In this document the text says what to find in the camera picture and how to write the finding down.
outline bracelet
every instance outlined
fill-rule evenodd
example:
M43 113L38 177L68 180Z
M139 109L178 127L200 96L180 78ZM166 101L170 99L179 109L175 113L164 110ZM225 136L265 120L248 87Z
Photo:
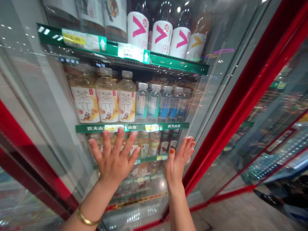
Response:
M84 223L85 225L88 225L88 226L94 226L94 225L98 225L100 220L98 221L89 221L88 219L86 219L82 214L81 214L81 211L80 211L80 205L78 206L77 208L77 217L78 219Z

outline finger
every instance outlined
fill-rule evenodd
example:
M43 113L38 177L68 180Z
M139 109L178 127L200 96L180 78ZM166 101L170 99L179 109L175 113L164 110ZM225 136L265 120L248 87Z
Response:
M110 132L108 130L103 131L103 155L109 156L111 152Z
M95 139L89 139L89 143L91 145L93 156L98 163L102 159L102 152L100 151L99 146L97 145L97 142Z
M124 129L122 127L119 127L118 132L116 134L115 144L112 149L112 154L119 155L122 147L123 137L124 137Z
M131 134L130 134L130 136L129 136L129 138L128 138L125 146L124 146L124 148L121 151L120 156L122 156L122 155L124 157L128 156L129 152L131 151L132 145L133 145L133 143L134 143L134 141L136 139L136 136L137 136L137 132L131 132Z
M132 156L129 158L129 160L128 160L128 166L127 166L128 172L133 168L133 166L134 166L134 164L135 164L135 162L136 162L136 159L138 158L138 153L139 153L140 149L141 149L140 147L137 147L137 148L134 150Z

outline green shelf edge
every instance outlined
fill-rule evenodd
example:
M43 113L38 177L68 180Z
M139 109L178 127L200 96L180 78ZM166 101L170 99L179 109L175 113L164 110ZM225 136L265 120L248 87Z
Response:
M54 27L51 27L51 26L47 26L47 25L40 24L40 23L37 23L37 25L38 25L38 27L42 26L42 27L50 30L50 32L47 35L44 34L43 32L38 32L38 34L39 34L38 37L39 37L41 43L120 58L120 57L118 57L118 44L117 44L117 42L107 40L107 48L106 48L106 51L104 51L104 52L95 52L95 51L85 50L85 49L81 49L81 48L68 46L64 43L63 39L58 41L57 39L52 38L55 35L62 36L62 30L61 29L54 28ZM206 65L206 64L196 63L196 62L188 61L188 60L185 60L185 59L180 59L180 58L176 58L176 57L172 57L172 56L162 55L162 54L155 53L155 52L152 52L152 51L150 51L149 65L161 66L161 67L165 67L165 68L171 68L171 69L176 69L176 70L180 70L180 71L198 73L198 74L203 74L203 75L206 75L208 73L208 69L209 69L209 65Z

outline refrigerator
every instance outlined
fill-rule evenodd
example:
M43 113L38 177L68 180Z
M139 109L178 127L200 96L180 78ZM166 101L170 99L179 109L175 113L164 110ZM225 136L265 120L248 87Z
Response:
M88 139L103 130L137 131L141 152L98 230L168 221L164 165L185 136L191 211L306 149L305 1L5 0L0 12L3 230L59 229L98 180ZM281 150L295 137L296 154Z

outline green shelf strip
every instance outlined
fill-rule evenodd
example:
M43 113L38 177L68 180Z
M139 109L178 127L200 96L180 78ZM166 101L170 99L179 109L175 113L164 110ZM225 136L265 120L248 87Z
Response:
M189 123L147 123L147 124L81 124L76 125L77 133L94 133L102 132L103 130L109 130L111 132L116 132L118 127L123 127L124 131L146 131L146 125L159 125L159 130L169 130L169 129L188 129Z
M41 32L38 32L39 39L42 43L120 58L118 56L118 43L117 42L107 40L106 50L103 52L85 50L82 48L76 48L76 47L66 45L64 43L64 39L61 39L63 38L62 29L50 27L47 25L39 24L39 23L37 23L37 25L38 25L38 29L40 27L44 28L44 30L40 29L39 31ZM47 34L45 34L44 33L46 32L45 29L48 29L50 31ZM165 68L172 68L176 70L204 74L204 75L207 74L208 69L209 69L209 65L206 65L203 63L197 63L197 62L192 62L192 61L188 61L185 59L180 59L180 58L176 58L172 56L162 55L162 54L155 53L152 51L150 51L149 65L161 66Z

